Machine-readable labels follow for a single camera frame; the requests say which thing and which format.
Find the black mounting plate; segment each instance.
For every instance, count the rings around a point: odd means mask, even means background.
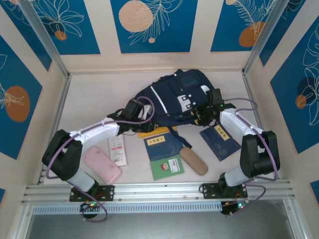
[[[93,186],[92,189],[90,189],[90,191],[88,192],[88,194],[96,198],[96,200],[100,202],[110,202],[113,201],[114,188],[115,186],[113,185]],[[80,191],[76,190],[75,188],[71,189],[69,198],[70,202],[86,202],[87,200],[90,199],[84,194],[82,194]]]
[[[222,194],[218,183],[203,183],[199,187],[199,191],[204,195],[204,199],[235,199],[236,193],[239,193],[244,198],[248,197],[247,189],[242,185],[231,187],[231,189],[228,194]]]

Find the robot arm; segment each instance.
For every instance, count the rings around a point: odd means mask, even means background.
[[[261,153],[258,151],[258,147],[264,148],[264,146],[256,132],[266,140],[276,160],[277,169],[279,169],[276,135],[272,131],[264,132],[246,120],[240,120],[244,118],[236,112],[232,104],[224,103],[219,89],[207,91],[206,94],[208,102],[192,112],[196,115],[196,122],[206,126],[216,120],[225,126],[238,142],[242,142],[240,165],[221,175],[221,187],[228,189],[242,184],[249,178],[274,171],[269,154],[265,151]],[[116,111],[101,122],[79,131],[67,133],[64,130],[59,130],[51,140],[42,162],[47,166],[51,164],[51,170],[61,180],[68,181],[82,191],[88,192],[96,184],[96,181],[80,169],[81,155],[98,142],[126,131],[151,132],[155,130],[156,125],[145,120],[151,111],[150,105],[143,105],[141,102],[131,99],[121,114],[118,114],[120,110]],[[54,157],[68,140],[70,142],[65,146],[65,149]]]
[[[88,192],[96,181],[80,168],[81,156],[98,142],[126,131],[151,132],[155,130],[155,124],[145,120],[151,112],[152,106],[143,105],[131,99],[125,109],[108,115],[94,125],[79,131],[59,130],[44,153],[42,162],[62,181],[67,181],[82,191]]]

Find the beige cylindrical object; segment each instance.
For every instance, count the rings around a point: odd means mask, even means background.
[[[193,150],[188,147],[184,147],[180,150],[179,154],[198,175],[202,176],[207,173],[207,165],[200,157],[197,156],[197,154],[193,152]]]

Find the yellow booklet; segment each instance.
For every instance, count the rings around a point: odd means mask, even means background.
[[[158,127],[157,129],[155,129],[152,132],[149,133],[138,133],[139,138],[144,138],[144,137],[148,137],[148,136],[152,136],[155,134],[160,134],[160,133],[165,133],[165,132],[169,132],[169,129],[167,127]]]

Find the pink phone case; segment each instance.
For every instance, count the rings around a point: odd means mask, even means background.
[[[120,168],[96,146],[89,148],[83,160],[106,184],[112,184],[122,174]]]

